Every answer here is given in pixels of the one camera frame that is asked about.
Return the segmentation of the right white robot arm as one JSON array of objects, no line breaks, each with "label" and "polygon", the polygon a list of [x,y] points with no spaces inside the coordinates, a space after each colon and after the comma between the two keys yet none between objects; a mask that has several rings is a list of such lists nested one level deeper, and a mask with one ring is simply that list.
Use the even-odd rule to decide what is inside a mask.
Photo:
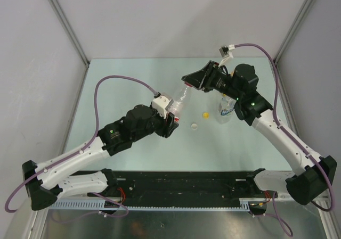
[{"label": "right white robot arm", "polygon": [[307,205],[331,186],[337,162],[322,157],[308,147],[286,125],[275,120],[272,105],[257,92],[258,76],[253,66],[239,64],[232,75],[226,75],[218,63],[209,61],[197,72],[183,76],[182,81],[203,92],[216,90],[236,100],[238,119],[260,132],[284,157],[292,171],[258,169],[246,183],[252,197],[264,191],[288,193],[297,203]]}]

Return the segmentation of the red cap water bottle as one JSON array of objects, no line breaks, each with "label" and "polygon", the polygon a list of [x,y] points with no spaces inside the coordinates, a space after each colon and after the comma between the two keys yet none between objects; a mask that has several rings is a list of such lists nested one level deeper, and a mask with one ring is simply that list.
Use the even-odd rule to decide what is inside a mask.
[{"label": "red cap water bottle", "polygon": [[172,95],[173,102],[168,108],[167,113],[174,115],[175,122],[179,123],[180,117],[191,98],[191,93],[192,86],[187,83],[183,83]]}]

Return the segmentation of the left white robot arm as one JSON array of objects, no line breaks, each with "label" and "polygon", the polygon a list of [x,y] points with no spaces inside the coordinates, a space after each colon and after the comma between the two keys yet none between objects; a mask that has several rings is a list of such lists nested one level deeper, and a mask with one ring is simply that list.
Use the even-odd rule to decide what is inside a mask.
[{"label": "left white robot arm", "polygon": [[31,209],[42,210],[63,197],[83,193],[114,195],[118,184],[112,170],[103,169],[88,175],[77,175],[76,172],[92,162],[131,148],[133,143],[151,134],[168,138],[178,127],[178,120],[174,113],[162,117],[150,106],[137,105],[121,119],[100,129],[78,150],[41,163],[25,162],[22,172]]}]

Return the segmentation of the white cap clear bottle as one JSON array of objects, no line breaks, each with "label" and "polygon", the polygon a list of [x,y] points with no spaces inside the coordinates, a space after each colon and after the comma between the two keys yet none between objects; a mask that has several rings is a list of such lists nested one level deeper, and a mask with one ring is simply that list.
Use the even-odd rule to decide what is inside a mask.
[{"label": "white cap clear bottle", "polygon": [[234,113],[235,103],[235,99],[228,97],[227,95],[222,96],[218,106],[218,120],[221,124],[227,123],[231,120]]}]

